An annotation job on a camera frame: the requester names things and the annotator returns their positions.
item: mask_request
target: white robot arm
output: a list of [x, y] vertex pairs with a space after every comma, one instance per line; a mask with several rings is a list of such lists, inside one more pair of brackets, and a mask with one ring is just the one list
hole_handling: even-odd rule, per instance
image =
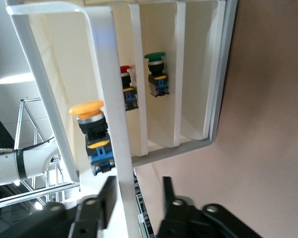
[[53, 156], [59, 153], [55, 138], [36, 146], [0, 155], [0, 185], [30, 179], [44, 173]]

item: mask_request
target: white wall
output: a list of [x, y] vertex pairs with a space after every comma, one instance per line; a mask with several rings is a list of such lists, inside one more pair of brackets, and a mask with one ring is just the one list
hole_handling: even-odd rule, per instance
[[155, 231], [171, 176], [198, 208], [220, 203], [264, 238], [298, 238], [298, 1], [239, 1], [215, 143], [136, 170]]

